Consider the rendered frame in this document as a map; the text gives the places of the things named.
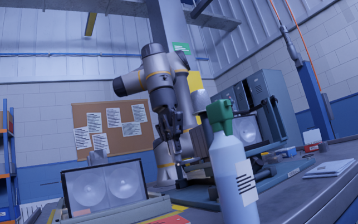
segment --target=bulletin board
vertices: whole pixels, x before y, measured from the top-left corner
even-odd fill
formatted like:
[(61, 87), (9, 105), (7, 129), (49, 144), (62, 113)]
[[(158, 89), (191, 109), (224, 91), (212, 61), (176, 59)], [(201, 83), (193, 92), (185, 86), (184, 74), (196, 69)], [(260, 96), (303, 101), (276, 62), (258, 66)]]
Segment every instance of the bulletin board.
[[(147, 116), (147, 122), (140, 123), (141, 135), (124, 137), (122, 128), (108, 128), (106, 114), (107, 108), (120, 108), (122, 123), (134, 122), (135, 119), (132, 111), (132, 105), (137, 104), (144, 104)], [(147, 99), (77, 103), (71, 105), (74, 128), (87, 126), (86, 113), (101, 113), (102, 132), (107, 134), (110, 148), (110, 153), (107, 154), (108, 157), (153, 149), (154, 132)], [(77, 150), (78, 161), (86, 160), (86, 157), (92, 150), (94, 150), (93, 141), (92, 147)]]

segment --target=orange hose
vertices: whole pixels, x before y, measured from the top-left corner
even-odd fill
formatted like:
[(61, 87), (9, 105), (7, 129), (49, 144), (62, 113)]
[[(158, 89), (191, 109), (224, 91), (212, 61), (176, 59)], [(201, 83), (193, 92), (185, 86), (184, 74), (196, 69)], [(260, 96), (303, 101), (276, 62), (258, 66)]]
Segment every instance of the orange hose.
[(307, 49), (307, 46), (306, 46), (306, 43), (305, 43), (305, 39), (303, 38), (303, 35), (302, 35), (302, 33), (300, 32), (299, 25), (298, 25), (297, 22), (296, 22), (295, 16), (294, 16), (293, 13), (292, 13), (292, 10), (291, 10), (291, 7), (289, 6), (288, 1), (285, 0), (285, 2), (286, 2), (286, 5), (288, 5), (289, 11), (291, 12), (291, 15), (292, 15), (292, 18), (293, 18), (293, 20), (294, 20), (294, 22), (295, 22), (295, 24), (296, 24), (297, 30), (299, 31), (300, 37), (302, 38), (303, 44), (305, 45), (308, 58), (310, 59), (311, 67), (312, 67), (313, 72), (314, 72), (314, 75), (315, 75), (315, 79), (317, 80), (318, 87), (320, 88), (320, 91), (321, 91), (320, 82), (318, 81), (317, 73), (315, 72), (314, 65), (313, 65), (313, 63), (312, 63), (312, 61), (311, 61), (310, 53), (308, 53), (308, 49)]
[(280, 20), (279, 15), (278, 15), (278, 12), (277, 12), (276, 8), (274, 7), (274, 4), (273, 4), (272, 0), (270, 0), (270, 2), (271, 2), (271, 5), (272, 5), (274, 11), (276, 12), (276, 15), (277, 15), (277, 17), (278, 17), (278, 20)]

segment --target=green bottle cap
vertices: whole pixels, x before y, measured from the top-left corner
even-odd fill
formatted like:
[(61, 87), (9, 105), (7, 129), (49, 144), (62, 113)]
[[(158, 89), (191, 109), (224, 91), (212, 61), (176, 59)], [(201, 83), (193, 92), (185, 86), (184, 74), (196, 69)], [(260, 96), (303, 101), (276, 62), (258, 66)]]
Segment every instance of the green bottle cap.
[(207, 106), (209, 123), (213, 132), (224, 130), (226, 136), (233, 134), (233, 110), (230, 100), (218, 100)]

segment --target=stack of paper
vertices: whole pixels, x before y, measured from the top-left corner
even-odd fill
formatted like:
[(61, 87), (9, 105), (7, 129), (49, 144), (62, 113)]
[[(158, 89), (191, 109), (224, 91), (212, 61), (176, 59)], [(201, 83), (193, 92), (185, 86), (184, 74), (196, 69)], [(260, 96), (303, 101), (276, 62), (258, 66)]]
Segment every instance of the stack of paper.
[(337, 177), (345, 169), (347, 169), (350, 165), (352, 165), (353, 162), (355, 162), (355, 159), (344, 159), (344, 160), (321, 163), (318, 167), (308, 171), (303, 176), (303, 179), (320, 178), (320, 177)]

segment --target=red object on table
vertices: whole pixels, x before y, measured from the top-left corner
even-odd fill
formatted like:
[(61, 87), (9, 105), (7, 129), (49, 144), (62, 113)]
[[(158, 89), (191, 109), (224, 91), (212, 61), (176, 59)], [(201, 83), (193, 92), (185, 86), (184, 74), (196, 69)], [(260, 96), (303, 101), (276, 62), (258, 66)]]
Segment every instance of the red object on table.
[(318, 148), (318, 144), (320, 144), (321, 142), (315, 143), (315, 144), (311, 144), (311, 145), (305, 145), (305, 151), (306, 153), (310, 153), (310, 152), (314, 152), (319, 150)]
[(163, 224), (191, 224), (190, 221), (186, 220), (185, 218), (179, 215), (170, 216), (168, 218), (164, 218), (162, 220), (157, 220), (147, 224), (162, 224), (162, 223)]

